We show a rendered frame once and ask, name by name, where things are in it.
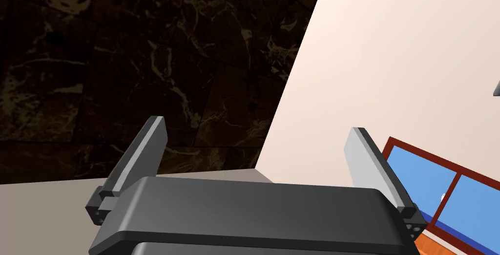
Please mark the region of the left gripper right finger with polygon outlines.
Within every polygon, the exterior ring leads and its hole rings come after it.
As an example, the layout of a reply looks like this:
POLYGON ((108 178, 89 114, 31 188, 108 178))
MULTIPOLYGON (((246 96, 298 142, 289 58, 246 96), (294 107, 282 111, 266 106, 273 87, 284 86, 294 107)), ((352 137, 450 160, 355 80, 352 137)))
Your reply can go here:
POLYGON ((367 130, 351 128, 343 152, 353 185, 379 190, 398 210, 410 237, 416 241, 427 222, 367 130))

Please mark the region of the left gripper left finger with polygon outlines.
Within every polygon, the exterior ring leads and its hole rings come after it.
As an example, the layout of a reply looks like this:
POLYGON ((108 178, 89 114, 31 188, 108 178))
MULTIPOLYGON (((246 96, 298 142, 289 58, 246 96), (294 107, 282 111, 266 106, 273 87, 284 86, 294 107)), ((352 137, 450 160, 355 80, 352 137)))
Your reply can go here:
POLYGON ((93 224, 101 226, 109 209, 103 203, 117 200, 142 177, 157 175, 168 142, 163 116, 150 116, 122 155, 104 185, 98 186, 85 209, 93 224))

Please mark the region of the red framed window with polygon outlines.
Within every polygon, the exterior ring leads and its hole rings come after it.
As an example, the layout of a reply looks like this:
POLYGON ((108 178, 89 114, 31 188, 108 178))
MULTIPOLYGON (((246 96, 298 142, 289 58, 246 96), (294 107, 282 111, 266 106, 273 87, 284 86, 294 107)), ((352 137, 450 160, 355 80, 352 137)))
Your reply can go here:
POLYGON ((466 255, 500 255, 500 181, 393 137, 382 154, 427 231, 466 255))

